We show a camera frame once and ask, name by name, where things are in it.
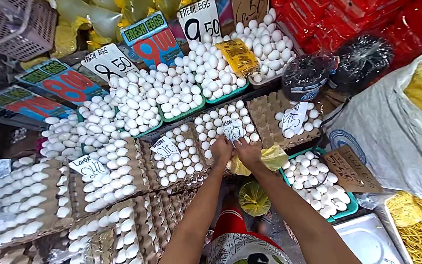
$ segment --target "pile of eggs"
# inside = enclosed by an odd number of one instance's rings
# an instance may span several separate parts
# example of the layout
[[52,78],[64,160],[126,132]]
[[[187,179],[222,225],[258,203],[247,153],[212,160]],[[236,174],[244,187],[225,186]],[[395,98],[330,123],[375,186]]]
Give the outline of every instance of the pile of eggs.
[[166,133],[172,143],[179,149],[180,154],[175,154],[171,158],[164,159],[161,155],[155,154],[154,160],[159,169],[158,177],[160,184],[164,187],[169,186],[178,179],[183,179],[187,175],[191,177],[195,172],[203,170],[200,155],[198,155],[195,142],[192,138],[185,138],[190,129],[188,124],[183,124]]
[[222,123],[228,120],[237,120],[241,123],[247,143],[257,142],[260,139],[248,114],[249,111],[244,107],[243,101],[239,100],[195,118],[198,140],[201,141],[201,149],[206,159],[212,158],[210,147],[218,135],[224,134]]
[[[0,211],[14,214],[11,220],[0,222],[0,246],[13,239],[36,233],[43,225],[42,222],[37,221],[37,218],[45,213],[45,209],[40,208],[39,205],[48,200],[40,194],[48,189],[42,181],[49,175],[42,170],[50,165],[34,164],[32,158],[23,157],[13,162],[12,166],[11,173],[0,178]],[[62,167],[60,170],[66,171],[67,167]],[[67,192],[67,187],[64,186],[66,180],[65,176],[57,183],[59,186],[57,194],[60,196]],[[62,203],[58,200],[58,205],[60,204],[62,204],[59,206],[61,208],[66,202]],[[70,213],[70,209],[66,209],[67,212],[59,214],[59,218],[66,217]]]
[[[301,129],[299,129],[299,131],[294,131],[290,128],[284,130],[283,135],[284,135],[285,138],[290,139],[294,135],[301,135],[302,133],[304,133],[304,131],[310,132],[314,128],[320,128],[320,125],[322,124],[320,112],[317,109],[315,109],[314,107],[315,107],[314,103],[308,103],[307,113],[304,117],[304,123],[303,123]],[[286,111],[284,111],[284,113],[282,113],[282,112],[276,113],[275,119],[279,121],[279,124],[278,124],[279,128],[282,129],[282,127],[283,127],[282,119],[283,119],[284,114],[291,111],[291,110],[292,110],[292,108],[288,108],[288,109],[286,109]]]
[[250,20],[249,26],[244,27],[239,22],[231,34],[231,39],[241,39],[257,57],[260,72],[252,77],[257,83],[281,74],[284,66],[295,57],[294,51],[291,51],[293,42],[276,29],[275,20],[276,12],[272,8],[262,23]]
[[282,168],[297,194],[325,219],[348,208],[349,196],[343,187],[334,184],[338,177],[311,151],[288,160]]
[[[226,36],[224,40],[230,40],[230,37]],[[202,85],[203,96],[209,100],[219,99],[247,84],[245,78],[237,78],[222,52],[214,46],[221,41],[221,37],[212,38],[206,33],[203,35],[203,43],[190,41],[188,56],[175,58],[176,65],[196,72],[195,81]]]

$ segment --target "cardboard egg tray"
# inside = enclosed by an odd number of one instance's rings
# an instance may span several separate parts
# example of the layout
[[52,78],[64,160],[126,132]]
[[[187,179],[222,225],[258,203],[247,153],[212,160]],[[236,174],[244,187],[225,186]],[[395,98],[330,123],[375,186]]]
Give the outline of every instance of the cardboard egg tray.
[[156,249],[159,250],[159,242],[152,224],[149,196],[138,196],[132,199],[135,227],[139,241],[139,252],[145,263],[156,264],[158,258]]
[[175,208],[172,205],[172,201],[167,195],[166,191],[160,191],[159,195],[162,198],[162,205],[164,206],[164,213],[166,214],[166,220],[169,225],[170,234],[173,235],[173,231],[177,227],[178,221],[175,215]]
[[[44,209],[45,213],[38,216],[36,219],[29,219],[25,223],[25,225],[26,225],[26,224],[29,224],[31,222],[38,221],[38,222],[42,222],[43,225],[40,227],[40,229],[36,233],[31,234],[31,235],[27,235],[27,236],[24,236],[24,237],[21,237],[21,238],[13,238],[11,242],[2,244],[0,246],[0,249],[12,247],[14,245],[18,245],[18,244],[21,244],[21,243],[30,242],[30,241],[33,241],[33,240],[39,238],[39,237],[49,235],[51,233],[60,232],[64,229],[66,229],[66,226],[69,226],[73,223],[74,220],[70,215],[68,215],[66,218],[62,218],[62,219],[58,218],[56,216],[56,212],[58,210],[58,198],[61,197],[60,195],[57,194],[58,191],[59,191],[59,188],[56,186],[56,183],[58,183],[60,181],[60,177],[62,175],[61,172],[59,171],[59,169],[62,167],[62,162],[60,162],[56,159],[51,159],[51,160],[48,160],[44,163],[50,165],[50,167],[44,168],[42,170],[42,172],[48,174],[49,177],[41,180],[40,183],[44,184],[47,187],[47,189],[43,190],[38,195],[46,197],[47,200],[38,204],[37,207]],[[64,195],[69,196],[69,190],[67,192],[65,192]],[[25,202],[29,198],[30,197],[25,197],[20,202],[21,203]],[[9,231],[9,230],[13,230],[13,229],[19,227],[20,225],[21,224],[18,224],[15,227],[11,227],[11,228],[8,228],[4,231],[0,231],[0,234],[4,233],[6,231]]]
[[[229,105],[234,105],[234,106],[236,106],[237,105],[237,103],[236,102],[233,102],[232,104],[229,104]],[[206,114],[209,114],[211,111],[216,111],[216,112],[218,112],[217,110],[216,110],[217,108],[215,108],[215,109],[212,109],[212,110],[210,110],[210,111],[208,111]],[[229,112],[227,112],[227,114],[226,114],[228,117],[231,117],[231,114],[229,113]],[[252,120],[252,117],[251,117],[251,115],[250,115],[250,111],[249,111],[249,113],[248,113],[248,116],[250,117],[250,124],[253,124],[253,125],[255,125],[254,124],[254,122],[253,122],[253,120]],[[245,128],[247,127],[247,125],[245,125],[245,124],[243,124],[242,125],[242,127],[243,127],[243,129],[244,129],[244,131],[245,131],[245,135],[246,136],[248,136],[248,137],[250,137],[250,135],[251,135],[251,133],[248,133],[246,130],[245,130]],[[198,138],[198,135],[199,135],[199,133],[196,131],[196,126],[195,126],[195,132],[196,132],[196,138]],[[206,127],[205,127],[205,129],[204,129],[204,131],[203,131],[203,133],[205,133],[206,135],[208,135],[208,132],[209,132],[209,130],[208,129],[206,129]],[[255,125],[255,131],[254,131],[254,133],[257,133],[257,134],[259,134],[258,133],[258,130],[256,129],[256,125]],[[207,138],[206,139],[206,141],[208,141],[208,142],[210,142],[211,143],[211,138]],[[202,141],[200,141],[200,140],[198,140],[198,142],[199,142],[199,144],[198,144],[198,148],[201,150],[201,153],[202,153],[202,155],[204,156],[204,153],[205,153],[205,151],[206,150],[204,150],[204,149],[202,149],[202,147],[201,147],[201,144],[202,144]],[[250,144],[252,144],[252,145],[258,145],[258,146],[262,146],[262,141],[261,141],[261,137],[258,139],[258,141],[256,141],[256,142],[250,142]],[[211,158],[211,159],[205,159],[206,160],[206,164],[208,164],[208,165],[212,165],[213,163],[214,163],[214,159],[213,158]]]
[[170,234],[169,226],[167,224],[162,199],[156,193],[150,193],[149,201],[151,204],[152,223],[156,228],[160,249],[164,251],[172,235]]
[[278,127],[279,121],[275,119],[275,115],[278,112],[284,113],[286,109],[292,106],[289,100],[285,98],[282,90],[279,90],[277,93],[273,92],[269,95],[260,96],[247,102],[250,116],[255,122],[255,127],[263,142],[263,149],[269,148],[273,144],[278,144],[283,149],[287,149],[310,141],[320,135],[320,130],[314,127],[312,131],[305,131],[301,135],[294,135],[290,139],[284,137],[281,129]]

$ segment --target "plastic basket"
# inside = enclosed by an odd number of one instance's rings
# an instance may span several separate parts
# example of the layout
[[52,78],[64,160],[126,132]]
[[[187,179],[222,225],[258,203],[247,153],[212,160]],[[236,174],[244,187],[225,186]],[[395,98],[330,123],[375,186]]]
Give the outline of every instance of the plastic basket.
[[51,50],[57,15],[44,0],[0,0],[0,53],[27,61]]
[[189,115],[191,115],[191,114],[193,114],[193,113],[195,113],[197,111],[202,110],[204,108],[204,104],[206,103],[206,98],[202,94],[200,94],[200,95],[201,95],[201,98],[203,98],[203,102],[201,103],[201,105],[198,105],[197,107],[195,107],[193,109],[190,109],[190,110],[186,111],[185,113],[181,113],[178,116],[172,117],[170,119],[166,119],[164,117],[164,112],[162,112],[162,110],[161,110],[161,107],[158,107],[159,108],[159,114],[160,114],[161,121],[163,120],[163,121],[169,123],[169,122],[175,121],[177,119],[180,119],[182,117],[187,117],[187,116],[189,116]]
[[[276,21],[276,29],[280,30],[283,33],[283,36],[287,36],[293,42],[292,51],[296,54],[296,56],[304,55],[305,53],[302,51],[301,46],[297,43],[294,36],[289,32],[286,25],[282,21]],[[271,78],[266,79],[262,82],[255,82],[252,78],[248,78],[248,81],[252,84],[254,89],[261,89],[273,85],[281,86],[281,77],[283,76],[284,70],[281,74],[275,75]]]
[[232,93],[230,93],[230,94],[224,94],[220,98],[214,99],[214,100],[208,100],[208,98],[206,98],[206,102],[208,104],[218,104],[218,103],[220,103],[222,101],[225,101],[227,98],[229,98],[231,96],[234,96],[234,95],[238,95],[238,94],[243,93],[248,86],[249,86],[249,80],[247,80],[247,83],[243,87],[240,87],[239,89],[236,89],[235,91],[232,91]]
[[[318,152],[320,152],[320,153],[322,153],[322,154],[327,153],[324,149],[322,149],[320,147],[317,147],[315,150],[318,151]],[[306,149],[306,150],[302,150],[301,152],[298,152],[298,153],[296,153],[294,155],[291,155],[291,156],[289,156],[288,160],[294,159],[297,156],[306,153],[307,151],[312,151],[312,148],[309,148],[309,149]],[[289,181],[286,178],[286,175],[284,174],[283,168],[279,168],[279,172],[281,172],[281,174],[283,175],[283,179],[286,182],[286,184],[289,185],[289,186],[291,186],[289,184]],[[356,213],[357,212],[357,210],[359,208],[359,205],[356,202],[356,198],[354,197],[353,193],[346,192],[346,194],[349,196],[349,200],[351,200],[349,202],[349,204],[346,205],[347,206],[347,209],[345,211],[338,212],[336,215],[328,218],[327,219],[328,222],[330,222],[330,223],[335,222],[336,219],[340,219],[342,217],[345,217],[345,216],[348,216],[348,215],[352,215],[353,213]]]

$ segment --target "teal plastic tray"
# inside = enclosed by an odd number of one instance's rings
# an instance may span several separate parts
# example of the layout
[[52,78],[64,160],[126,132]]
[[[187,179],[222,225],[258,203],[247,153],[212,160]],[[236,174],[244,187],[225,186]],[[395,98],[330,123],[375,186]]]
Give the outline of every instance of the teal plastic tray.
[[245,91],[245,89],[249,86],[249,80],[247,80],[247,83],[243,86],[243,87],[240,87],[239,89],[236,89],[235,91],[233,91],[232,93],[230,93],[230,94],[225,94],[225,95],[223,95],[223,96],[221,96],[220,98],[218,98],[218,99],[214,99],[214,100],[208,100],[208,98],[206,98],[206,102],[208,103],[208,104],[218,104],[218,103],[220,103],[220,102],[223,102],[223,101],[225,101],[227,98],[229,98],[229,97],[231,97],[231,96],[233,96],[233,95],[238,95],[238,94],[241,94],[241,93],[243,93],[244,91]]
[[[116,113],[118,113],[118,112],[120,111],[120,110],[118,109],[118,107],[116,107],[116,106],[114,107],[114,109],[115,109],[115,114],[116,114]],[[160,126],[164,123],[164,121],[162,120],[162,119],[163,119],[163,116],[162,116],[162,111],[161,111],[160,107],[158,107],[158,109],[159,109],[159,114],[160,114],[160,122],[159,122],[159,124],[158,124],[158,125],[156,125],[155,127],[151,128],[151,129],[149,129],[149,130],[147,130],[147,131],[145,131],[145,132],[143,132],[143,133],[141,133],[141,134],[137,135],[137,136],[134,136],[134,137],[133,137],[134,139],[137,139],[137,138],[138,138],[138,137],[140,137],[140,136],[146,135],[147,133],[149,133],[149,132],[151,132],[151,131],[154,131],[155,129],[160,128]],[[124,128],[120,128],[120,129],[118,129],[118,131],[123,132],[123,131],[126,131],[126,129],[124,129]]]
[[189,116],[189,115],[191,115],[191,114],[193,114],[193,113],[195,113],[197,111],[202,110],[204,108],[204,104],[206,103],[206,100],[205,100],[206,98],[203,96],[202,93],[200,95],[201,95],[201,98],[203,99],[203,102],[201,103],[201,105],[198,105],[198,107],[195,107],[193,109],[190,109],[190,110],[186,111],[185,113],[181,113],[178,116],[172,117],[170,119],[166,119],[164,117],[164,113],[162,112],[162,109],[159,107],[160,119],[163,120],[163,121],[165,121],[165,122],[167,122],[167,123],[169,123],[169,122],[175,121],[177,119],[180,119],[182,117],[187,117],[187,116]]
[[[312,148],[309,148],[309,149],[306,149],[306,150],[302,150],[301,152],[298,152],[298,153],[296,153],[294,155],[289,156],[288,160],[294,159],[297,156],[299,156],[301,154],[304,154],[307,151],[311,151],[311,150],[312,150]],[[320,148],[320,147],[317,147],[315,150],[318,151],[318,152],[320,152],[320,153],[322,153],[322,154],[327,153],[323,148]],[[284,174],[283,168],[279,168],[279,172],[281,172],[281,174],[283,175],[283,179],[286,182],[286,184],[289,185],[289,186],[291,186],[289,184],[289,181],[287,180],[286,175]],[[352,215],[353,213],[356,213],[358,211],[359,205],[357,204],[356,198],[354,197],[353,193],[346,192],[346,194],[348,195],[349,199],[351,200],[351,202],[346,205],[347,206],[347,209],[345,211],[343,211],[343,212],[338,212],[336,215],[328,218],[327,219],[328,222],[330,222],[330,223],[335,222],[335,219],[340,219],[342,217],[345,217],[345,216],[348,216],[348,215]]]

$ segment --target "fresh eggs sign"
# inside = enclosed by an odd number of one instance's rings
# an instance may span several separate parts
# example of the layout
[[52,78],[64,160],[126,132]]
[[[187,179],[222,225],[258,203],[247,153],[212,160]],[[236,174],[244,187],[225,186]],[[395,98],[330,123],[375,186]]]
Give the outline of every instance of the fresh eggs sign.
[[15,78],[54,93],[75,105],[82,105],[95,95],[108,94],[106,90],[57,59],[46,60]]
[[174,65],[173,61],[176,57],[183,57],[160,11],[121,29],[120,32],[132,51],[151,68],[155,68],[160,63]]

